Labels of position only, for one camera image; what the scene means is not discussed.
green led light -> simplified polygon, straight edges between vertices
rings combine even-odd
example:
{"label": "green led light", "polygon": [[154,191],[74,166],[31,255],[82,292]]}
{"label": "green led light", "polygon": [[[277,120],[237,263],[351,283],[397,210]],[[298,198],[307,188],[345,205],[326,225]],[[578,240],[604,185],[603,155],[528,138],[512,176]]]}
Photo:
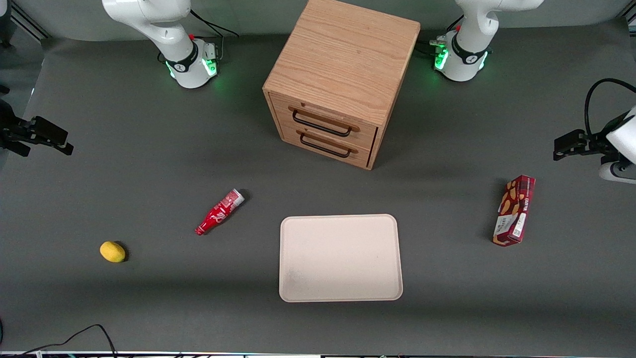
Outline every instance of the green led light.
{"label": "green led light", "polygon": [[170,76],[174,78],[174,73],[172,72],[172,68],[170,68],[170,65],[168,64],[168,61],[166,61],[165,65],[168,67],[168,70],[170,71]]}
{"label": "green led light", "polygon": [[448,50],[444,49],[440,54],[435,58],[435,68],[438,70],[442,70],[444,65],[446,64],[446,59],[448,58]]}
{"label": "green led light", "polygon": [[481,59],[481,64],[479,65],[479,69],[483,68],[483,65],[484,65],[484,63],[486,61],[486,57],[488,57],[488,51],[486,51],[486,53],[483,54],[483,58]]}
{"label": "green led light", "polygon": [[201,63],[205,67],[205,70],[207,71],[207,74],[210,75],[210,77],[216,75],[216,61],[201,59]]}

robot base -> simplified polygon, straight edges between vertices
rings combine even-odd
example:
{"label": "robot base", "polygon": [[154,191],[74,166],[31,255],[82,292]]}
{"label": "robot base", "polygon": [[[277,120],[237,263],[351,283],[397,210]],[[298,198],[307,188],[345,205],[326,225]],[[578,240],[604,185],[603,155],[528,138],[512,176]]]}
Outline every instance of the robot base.
{"label": "robot base", "polygon": [[198,57],[187,72],[173,71],[166,63],[170,70],[170,75],[177,80],[180,86],[187,89],[195,89],[205,85],[210,78],[218,73],[216,47],[214,44],[207,43],[202,39],[194,39],[193,42],[198,47]]}
{"label": "robot base", "polygon": [[457,34],[457,31],[450,31],[445,35],[438,36],[436,42],[444,45],[441,48],[441,52],[435,58],[434,68],[439,72],[442,72],[449,80],[466,82],[475,77],[477,72],[483,68],[484,61],[486,60],[486,57],[488,57],[488,52],[486,52],[480,59],[476,59],[474,63],[464,64],[462,58],[447,45],[450,44],[450,40],[455,36],[455,34]]}

wooden drawer cabinet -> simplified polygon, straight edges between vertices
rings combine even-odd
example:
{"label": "wooden drawer cabinet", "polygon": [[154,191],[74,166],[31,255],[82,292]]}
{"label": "wooden drawer cabinet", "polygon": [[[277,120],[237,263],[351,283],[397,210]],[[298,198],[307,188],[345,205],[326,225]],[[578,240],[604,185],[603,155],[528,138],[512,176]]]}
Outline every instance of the wooden drawer cabinet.
{"label": "wooden drawer cabinet", "polygon": [[371,169],[420,24],[309,0],[263,86],[287,143]]}
{"label": "wooden drawer cabinet", "polygon": [[271,93],[272,104],[280,125],[313,129],[327,138],[371,148],[377,127],[308,106],[298,100]]}

barcode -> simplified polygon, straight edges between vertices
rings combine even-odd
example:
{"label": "barcode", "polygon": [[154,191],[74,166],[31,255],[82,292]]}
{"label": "barcode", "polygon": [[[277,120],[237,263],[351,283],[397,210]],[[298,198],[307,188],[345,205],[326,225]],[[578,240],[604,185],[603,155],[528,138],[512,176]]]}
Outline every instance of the barcode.
{"label": "barcode", "polygon": [[513,231],[513,235],[520,238],[521,233],[523,231],[523,225],[525,223],[525,213],[519,215],[519,220],[517,220],[517,225],[515,225],[515,230]]}

drawer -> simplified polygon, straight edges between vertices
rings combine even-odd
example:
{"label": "drawer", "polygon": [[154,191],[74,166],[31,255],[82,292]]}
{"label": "drawer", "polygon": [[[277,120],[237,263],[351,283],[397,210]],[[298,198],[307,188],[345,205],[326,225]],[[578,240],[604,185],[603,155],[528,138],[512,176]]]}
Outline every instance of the drawer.
{"label": "drawer", "polygon": [[280,129],[283,140],[287,143],[366,169],[369,161],[369,149],[355,145],[344,145],[325,138],[322,133],[318,134],[315,131],[306,131],[284,125]]}
{"label": "drawer", "polygon": [[360,123],[277,93],[270,93],[270,98],[280,126],[319,132],[325,138],[362,148],[371,149],[373,146],[376,135],[376,127],[373,125]]}

